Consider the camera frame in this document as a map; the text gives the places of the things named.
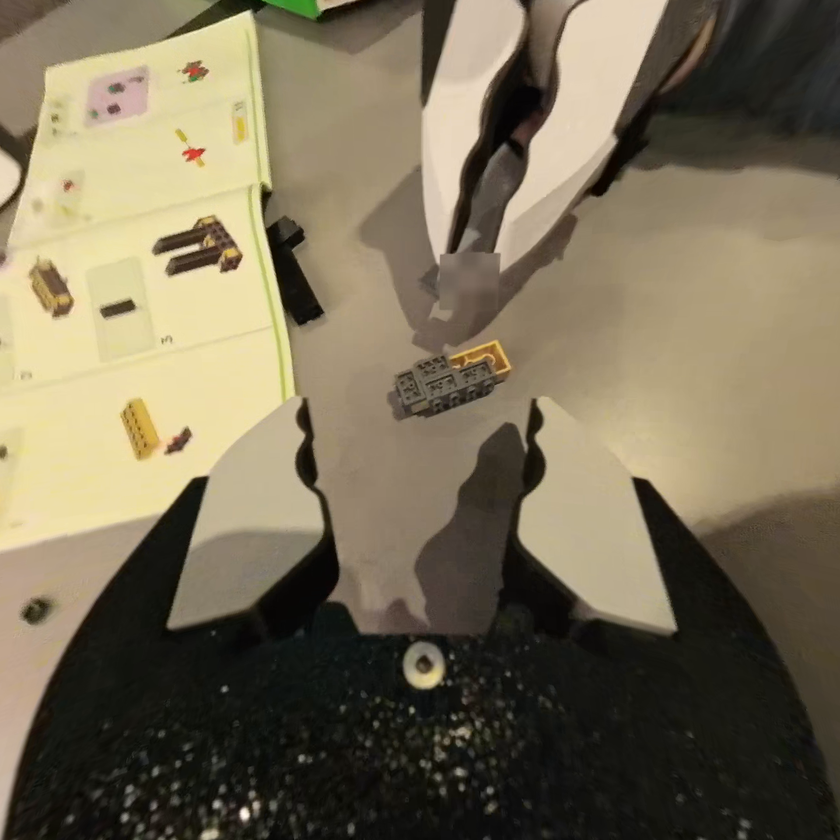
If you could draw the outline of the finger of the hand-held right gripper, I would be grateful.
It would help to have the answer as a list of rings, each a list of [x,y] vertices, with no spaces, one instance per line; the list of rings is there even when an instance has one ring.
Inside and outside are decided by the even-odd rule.
[[[664,10],[662,1],[531,2],[528,58],[547,116],[506,207],[500,256],[530,252],[601,173]]]
[[[522,2],[423,4],[421,172],[435,256],[454,252],[465,231],[528,26]]]

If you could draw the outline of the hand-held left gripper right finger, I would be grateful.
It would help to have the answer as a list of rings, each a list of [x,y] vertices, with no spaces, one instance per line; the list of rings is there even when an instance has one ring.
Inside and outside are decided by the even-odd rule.
[[[552,634],[595,623],[656,637],[678,630],[634,477],[547,396],[529,409],[500,603],[526,607]]]

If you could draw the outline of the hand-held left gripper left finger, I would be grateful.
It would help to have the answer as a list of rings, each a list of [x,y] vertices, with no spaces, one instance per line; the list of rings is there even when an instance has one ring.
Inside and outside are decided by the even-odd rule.
[[[296,395],[211,468],[166,629],[253,618],[294,631],[338,580],[328,503],[317,487],[308,401]]]

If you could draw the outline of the grey and tan brick assembly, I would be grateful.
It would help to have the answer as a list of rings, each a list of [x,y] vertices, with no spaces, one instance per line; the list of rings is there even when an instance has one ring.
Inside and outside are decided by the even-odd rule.
[[[428,356],[395,374],[396,411],[403,417],[430,417],[473,403],[502,384],[511,372],[497,340],[453,354]]]

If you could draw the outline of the grey desk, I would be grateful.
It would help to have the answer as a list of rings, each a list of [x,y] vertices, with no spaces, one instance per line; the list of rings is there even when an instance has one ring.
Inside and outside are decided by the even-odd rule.
[[[293,329],[365,631],[490,606],[530,399],[651,481],[759,614],[838,785],[838,147],[658,120],[494,321],[433,324],[419,173],[419,4],[314,24],[256,10],[275,192],[325,309]],[[493,393],[399,417],[395,374],[497,340]]]

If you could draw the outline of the green toy box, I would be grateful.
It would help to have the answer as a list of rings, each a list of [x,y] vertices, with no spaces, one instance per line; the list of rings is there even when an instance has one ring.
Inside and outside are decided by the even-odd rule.
[[[300,18],[319,21],[335,12],[342,12],[346,8],[361,4],[362,1],[263,1],[262,3]]]

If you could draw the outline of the instruction booklet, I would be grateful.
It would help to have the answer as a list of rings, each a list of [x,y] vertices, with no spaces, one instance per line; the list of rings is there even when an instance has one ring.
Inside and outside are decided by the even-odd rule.
[[[1,283],[2,551],[156,515],[295,393],[255,13],[52,66]]]

